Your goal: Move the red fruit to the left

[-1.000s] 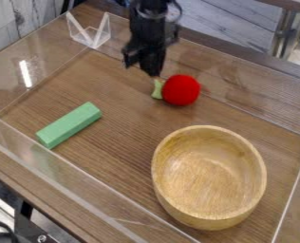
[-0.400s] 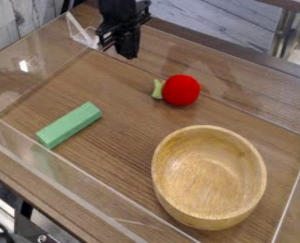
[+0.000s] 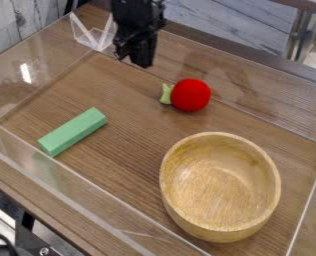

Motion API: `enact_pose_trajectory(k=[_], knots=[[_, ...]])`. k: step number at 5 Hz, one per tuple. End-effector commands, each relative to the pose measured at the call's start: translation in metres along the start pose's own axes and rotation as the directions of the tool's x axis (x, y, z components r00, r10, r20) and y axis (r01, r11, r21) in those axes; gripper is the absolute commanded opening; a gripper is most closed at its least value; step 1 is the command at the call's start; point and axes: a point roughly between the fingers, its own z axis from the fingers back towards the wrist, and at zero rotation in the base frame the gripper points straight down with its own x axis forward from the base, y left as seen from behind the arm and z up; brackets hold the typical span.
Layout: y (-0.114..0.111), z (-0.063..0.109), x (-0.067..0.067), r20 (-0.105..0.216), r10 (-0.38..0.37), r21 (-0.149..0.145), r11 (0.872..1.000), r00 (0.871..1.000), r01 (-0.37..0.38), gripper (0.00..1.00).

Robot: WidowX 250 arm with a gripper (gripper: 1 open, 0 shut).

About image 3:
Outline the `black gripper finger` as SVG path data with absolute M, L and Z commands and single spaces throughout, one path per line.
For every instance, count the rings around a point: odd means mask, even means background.
M 147 40 L 135 42 L 131 45 L 130 60 L 137 66 L 142 68 L 149 68 L 151 66 L 153 58 L 150 43 Z
M 158 33 L 154 33 L 150 38 L 150 64 L 154 63 L 157 44 L 158 44 Z

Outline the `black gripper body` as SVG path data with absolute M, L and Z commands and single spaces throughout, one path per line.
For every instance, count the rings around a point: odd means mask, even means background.
M 134 24 L 129 24 L 115 21 L 117 32 L 113 39 L 113 44 L 115 46 L 114 55 L 118 60 L 123 60 L 126 57 L 130 57 L 131 45 L 135 42 L 147 40 L 150 43 L 150 38 L 154 33 L 165 27 L 166 19 L 158 18 L 153 22 L 149 22 L 143 27 L 138 27 Z

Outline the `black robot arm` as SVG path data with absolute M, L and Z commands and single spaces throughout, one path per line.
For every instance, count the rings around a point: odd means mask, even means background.
M 158 31 L 166 25 L 165 8 L 165 0 L 111 0 L 117 24 L 113 44 L 118 60 L 130 57 L 137 66 L 153 66 Z

